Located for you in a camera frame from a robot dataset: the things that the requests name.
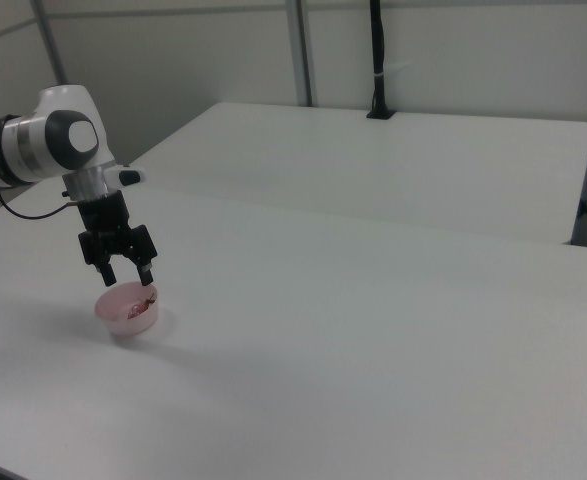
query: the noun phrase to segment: white table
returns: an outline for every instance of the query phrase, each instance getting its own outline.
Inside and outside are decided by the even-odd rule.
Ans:
[[[587,123],[222,103],[141,163],[164,189],[566,243]]]
[[[125,197],[159,250],[161,318],[133,341],[92,316],[77,212],[0,211],[0,467],[587,479],[587,249],[193,195],[153,163]]]

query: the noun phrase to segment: wall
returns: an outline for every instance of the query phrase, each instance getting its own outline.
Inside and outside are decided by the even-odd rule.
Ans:
[[[284,0],[46,0],[44,8],[66,76],[93,95],[120,163],[217,102],[302,102]]]
[[[0,0],[0,117],[31,112],[37,92],[55,83],[30,2]]]
[[[447,3],[473,6],[437,7]],[[383,9],[387,68],[408,63],[387,76],[387,103],[410,112],[587,121],[587,4],[486,3],[415,0]],[[436,7],[398,8],[405,4]],[[370,107],[367,8],[309,0],[318,106]],[[576,239],[587,245],[587,222],[580,224]]]

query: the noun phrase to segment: pink bowl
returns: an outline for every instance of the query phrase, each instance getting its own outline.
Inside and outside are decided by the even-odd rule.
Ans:
[[[128,318],[135,305],[143,305],[145,300],[155,302],[139,315]],[[113,335],[128,336],[140,333],[157,320],[157,289],[153,285],[144,286],[140,282],[123,283],[113,287],[95,303],[95,315],[100,317]]]

